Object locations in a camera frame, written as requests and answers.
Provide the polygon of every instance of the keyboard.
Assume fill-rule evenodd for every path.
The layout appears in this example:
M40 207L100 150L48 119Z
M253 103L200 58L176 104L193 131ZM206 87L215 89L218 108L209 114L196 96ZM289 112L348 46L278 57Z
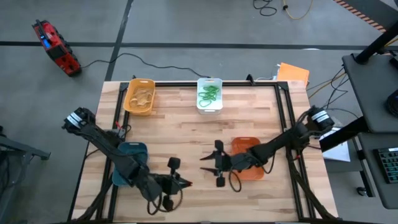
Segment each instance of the keyboard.
M375 149L374 153L386 182L398 183L398 148Z

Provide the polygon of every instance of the orange basket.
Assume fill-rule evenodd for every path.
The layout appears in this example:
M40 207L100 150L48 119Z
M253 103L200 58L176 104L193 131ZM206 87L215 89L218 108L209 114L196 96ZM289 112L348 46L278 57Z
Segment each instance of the orange basket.
M238 137L232 141L232 155L247 152L250 147L260 144L260 140L254 137ZM264 171L261 167L251 167L242 172L236 172L241 180L259 180L264 176Z
M133 115L150 115L154 105L155 82L145 78L130 81L123 108Z

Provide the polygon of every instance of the orange paper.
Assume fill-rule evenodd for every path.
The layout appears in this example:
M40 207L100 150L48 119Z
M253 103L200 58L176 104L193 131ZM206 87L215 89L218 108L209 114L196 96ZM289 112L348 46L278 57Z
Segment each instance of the orange paper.
M279 68L277 80L301 80L304 82L304 85L307 86L309 76L310 71L282 62Z

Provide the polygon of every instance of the orange-black striped tape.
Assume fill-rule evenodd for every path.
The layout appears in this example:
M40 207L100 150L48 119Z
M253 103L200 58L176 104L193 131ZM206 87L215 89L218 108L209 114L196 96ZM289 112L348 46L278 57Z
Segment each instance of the orange-black striped tape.
M353 13L355 16L358 16L363 21L367 22L370 26L373 26L377 30L379 30L381 32L385 32L386 31L385 28L382 25L378 24L377 22L374 22L368 16L362 14L362 12L359 12L358 10L354 9L354 7L350 6L349 4L345 3L344 1L342 1L342 0L334 0L334 2L336 2L340 6L343 6L344 8L349 10L351 13Z

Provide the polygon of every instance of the yellow cable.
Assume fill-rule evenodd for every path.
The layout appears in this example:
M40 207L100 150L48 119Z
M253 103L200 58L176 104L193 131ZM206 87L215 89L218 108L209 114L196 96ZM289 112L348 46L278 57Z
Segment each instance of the yellow cable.
M284 6L287 6L286 0L283 0L283 2L284 2ZM303 16L301 16L301 17L293 17L292 15L290 15L290 13L288 12L287 8L285 9L285 11L287 12L287 15L289 15L289 17L290 17L291 19L294 19L294 20L303 19L303 18L310 12L311 7L312 7L312 4L313 4L313 0L311 0L311 4L310 4L310 7L308 8L307 12L306 12Z
M391 44L393 44L393 43L394 43L395 41L397 41L397 40L398 40L398 38L395 38L394 40L388 42L388 43L385 45L385 47L390 46Z
M321 89L323 89L324 87L328 86L329 84L331 84L332 82L336 81L337 79L339 79L340 77L342 77L343 75L345 75L346 73L342 73L341 75L338 75L336 78L330 80L330 82L325 83L323 86L321 86L317 91L315 91L314 93L311 94L311 96L308 97L308 99L310 99L313 95L315 95L316 93L318 93Z

